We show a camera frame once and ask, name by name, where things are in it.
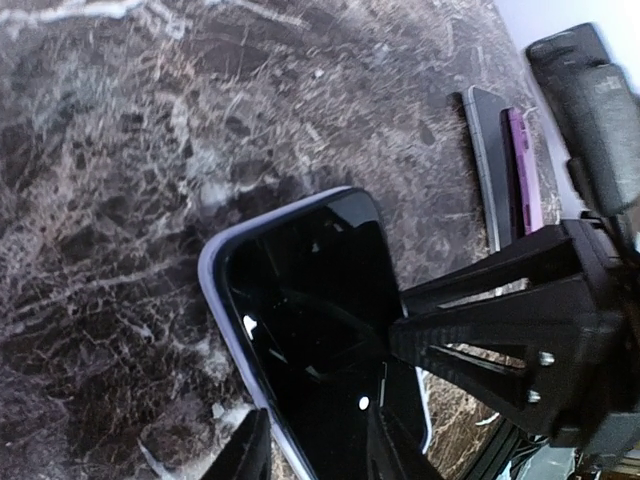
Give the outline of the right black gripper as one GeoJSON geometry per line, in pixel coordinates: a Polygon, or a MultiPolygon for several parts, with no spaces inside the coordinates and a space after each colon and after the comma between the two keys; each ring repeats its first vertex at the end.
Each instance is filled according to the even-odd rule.
{"type": "Polygon", "coordinates": [[[398,359],[611,470],[639,441],[639,256],[607,221],[545,226],[403,292],[398,359]]]}

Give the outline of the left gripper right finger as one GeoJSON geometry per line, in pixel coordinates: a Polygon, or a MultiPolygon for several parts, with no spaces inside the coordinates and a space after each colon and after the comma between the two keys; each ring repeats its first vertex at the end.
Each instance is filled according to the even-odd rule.
{"type": "Polygon", "coordinates": [[[376,395],[366,409],[369,479],[440,479],[427,459],[433,431],[421,370],[381,363],[376,395]]]}

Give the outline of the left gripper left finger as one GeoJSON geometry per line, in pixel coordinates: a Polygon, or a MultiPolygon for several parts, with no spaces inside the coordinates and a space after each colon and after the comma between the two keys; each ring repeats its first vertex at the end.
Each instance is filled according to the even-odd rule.
{"type": "Polygon", "coordinates": [[[201,480],[271,478],[270,419],[265,409],[247,413],[201,480]]]}

